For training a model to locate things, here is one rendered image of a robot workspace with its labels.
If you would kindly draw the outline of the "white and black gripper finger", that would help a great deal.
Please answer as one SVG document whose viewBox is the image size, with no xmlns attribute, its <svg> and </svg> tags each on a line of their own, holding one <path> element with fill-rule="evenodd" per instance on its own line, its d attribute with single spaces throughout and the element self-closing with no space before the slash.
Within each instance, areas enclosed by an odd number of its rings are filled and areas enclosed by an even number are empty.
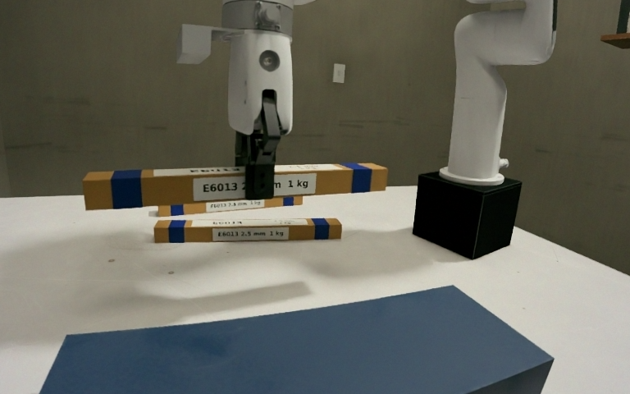
<svg viewBox="0 0 630 394">
<path fill-rule="evenodd" d="M 244 197 L 249 201 L 274 197 L 276 149 L 281 134 L 272 89 L 262 91 L 260 113 L 263 134 L 247 135 L 249 163 L 244 164 Z"/>
<path fill-rule="evenodd" d="M 261 134 L 261 130 L 253 130 L 254 134 Z M 235 133 L 235 167 L 244 167 L 248 162 L 247 135 L 236 131 Z"/>
</svg>

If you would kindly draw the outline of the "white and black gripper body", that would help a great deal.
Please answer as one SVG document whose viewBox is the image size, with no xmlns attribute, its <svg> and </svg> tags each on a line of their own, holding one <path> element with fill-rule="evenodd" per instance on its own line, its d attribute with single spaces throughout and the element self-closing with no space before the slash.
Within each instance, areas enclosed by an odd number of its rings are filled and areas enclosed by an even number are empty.
<svg viewBox="0 0 630 394">
<path fill-rule="evenodd" d="M 231 40 L 225 40 L 228 38 Z M 279 129 L 285 129 L 280 130 L 280 134 L 290 133 L 292 128 L 290 53 L 292 38 L 287 34 L 274 31 L 244 30 L 244 33 L 227 34 L 221 39 L 231 44 L 228 82 L 230 126 L 246 135 L 251 135 L 253 130 L 263 130 L 260 113 L 262 91 L 272 89 L 278 125 L 279 127 L 282 125 Z"/>
</svg>

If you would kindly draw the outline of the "tan welding electrode pack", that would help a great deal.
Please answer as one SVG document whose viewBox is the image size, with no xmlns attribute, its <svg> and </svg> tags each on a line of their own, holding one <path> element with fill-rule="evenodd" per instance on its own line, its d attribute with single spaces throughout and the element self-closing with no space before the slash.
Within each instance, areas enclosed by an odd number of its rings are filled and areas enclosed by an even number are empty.
<svg viewBox="0 0 630 394">
<path fill-rule="evenodd" d="M 341 239 L 337 218 L 158 220 L 155 243 Z"/>
<path fill-rule="evenodd" d="M 386 191 L 388 168 L 372 163 L 275 166 L 274 197 Z M 247 200 L 244 167 L 89 172 L 85 211 Z"/>
<path fill-rule="evenodd" d="M 303 196 L 300 197 L 288 197 L 288 198 L 275 198 L 275 199 L 261 199 L 261 200 L 240 200 L 240 201 L 227 201 L 216 203 L 204 203 L 204 204 L 182 204 L 171 206 L 159 206 L 158 215 L 162 217 L 172 217 L 190 214 L 201 213 L 218 213 L 237 210 L 247 210 L 256 208 L 274 208 L 284 206 L 302 205 Z"/>
</svg>

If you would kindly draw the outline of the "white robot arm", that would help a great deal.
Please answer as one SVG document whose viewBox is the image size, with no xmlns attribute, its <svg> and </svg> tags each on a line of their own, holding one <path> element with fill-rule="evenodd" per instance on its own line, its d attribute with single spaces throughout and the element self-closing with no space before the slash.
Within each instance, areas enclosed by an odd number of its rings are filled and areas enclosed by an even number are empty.
<svg viewBox="0 0 630 394">
<path fill-rule="evenodd" d="M 211 55 L 211 41 L 225 42 L 222 36 L 244 30 L 274 31 L 292 38 L 294 5 L 312 1 L 222 0 L 223 28 L 182 24 L 176 63 L 199 64 Z M 455 28 L 450 156 L 448 167 L 440 170 L 448 181 L 473 186 L 504 182 L 498 171 L 509 165 L 499 157 L 507 89 L 495 66 L 542 64 L 555 46 L 557 0 L 519 1 L 526 8 L 473 13 Z"/>
</svg>

